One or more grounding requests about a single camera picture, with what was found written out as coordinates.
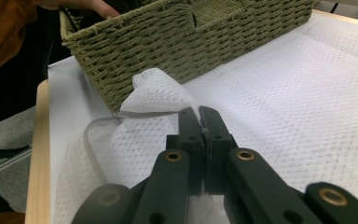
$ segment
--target wicker basket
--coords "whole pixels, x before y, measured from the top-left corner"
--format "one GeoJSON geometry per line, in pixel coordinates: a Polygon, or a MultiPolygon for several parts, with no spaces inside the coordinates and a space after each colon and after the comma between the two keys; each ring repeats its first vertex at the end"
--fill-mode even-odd
{"type": "Polygon", "coordinates": [[[179,83],[198,77],[310,18],[313,0],[156,0],[89,28],[61,13],[63,44],[112,111],[131,77],[158,67],[179,83]]]}

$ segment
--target wire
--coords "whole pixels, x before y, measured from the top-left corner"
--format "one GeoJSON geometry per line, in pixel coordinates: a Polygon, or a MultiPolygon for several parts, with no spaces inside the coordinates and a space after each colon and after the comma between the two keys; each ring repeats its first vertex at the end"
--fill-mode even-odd
{"type": "Polygon", "coordinates": [[[334,13],[336,11],[337,6],[338,6],[338,3],[335,3],[333,8],[331,9],[330,13],[334,13]]]}
{"type": "Polygon", "coordinates": [[[60,8],[60,10],[68,18],[69,23],[71,23],[72,29],[74,29],[75,32],[79,31],[79,29],[75,25],[74,21],[72,20],[71,13],[69,12],[69,9],[66,7],[62,7],[62,8],[60,8]]]}
{"type": "Polygon", "coordinates": [[[9,158],[16,156],[17,154],[23,152],[25,149],[31,148],[31,146],[25,147],[17,147],[17,148],[10,148],[10,149],[0,149],[0,158],[9,158]]]}
{"type": "Polygon", "coordinates": [[[100,178],[100,180],[103,184],[107,184],[107,183],[109,183],[109,181],[108,181],[106,174],[104,173],[103,168],[101,167],[100,163],[98,163],[98,160],[94,154],[94,151],[92,150],[92,146],[91,146],[91,143],[89,140],[89,130],[94,126],[98,126],[98,122],[110,121],[110,120],[121,121],[121,118],[106,117],[106,118],[95,119],[87,125],[85,131],[83,132],[84,149],[85,149],[87,155],[89,156],[89,161],[91,162],[91,165],[94,168],[95,173],[100,178]]]}
{"type": "Polygon", "coordinates": [[[31,151],[32,151],[32,147],[29,146],[27,149],[24,149],[16,156],[0,160],[0,171],[6,169],[7,167],[10,167],[11,165],[17,163],[18,161],[22,161],[23,159],[31,156],[31,151]]]}
{"type": "Polygon", "coordinates": [[[58,16],[58,11],[48,12],[48,37],[42,58],[42,73],[45,78],[48,78],[48,64],[50,62],[51,52],[54,47],[56,33],[58,32],[58,16]]]}

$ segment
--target table surface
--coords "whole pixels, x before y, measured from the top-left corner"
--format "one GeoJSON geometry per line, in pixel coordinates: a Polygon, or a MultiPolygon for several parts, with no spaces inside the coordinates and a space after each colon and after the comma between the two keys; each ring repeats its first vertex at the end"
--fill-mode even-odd
{"type": "MultiPolygon", "coordinates": [[[[358,20],[314,10],[313,13],[340,21],[358,24],[358,20]]],[[[29,178],[25,223],[51,222],[50,142],[49,142],[49,83],[42,82],[37,91],[34,120],[34,140],[29,178]]]]}

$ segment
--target person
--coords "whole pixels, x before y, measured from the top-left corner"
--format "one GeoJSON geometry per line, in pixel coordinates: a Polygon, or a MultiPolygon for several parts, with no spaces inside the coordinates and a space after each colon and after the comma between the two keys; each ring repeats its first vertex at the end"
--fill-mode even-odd
{"type": "MultiPolygon", "coordinates": [[[[104,0],[0,0],[0,67],[19,53],[26,25],[36,21],[38,7],[92,10],[103,18],[118,16],[118,12],[104,0]]],[[[5,203],[2,206],[0,203],[0,223],[18,224],[24,220],[24,213],[15,212],[5,203]]]]}
{"type": "Polygon", "coordinates": [[[104,0],[0,0],[0,67],[19,52],[25,25],[36,20],[36,7],[92,10],[103,18],[118,16],[104,0]]]}

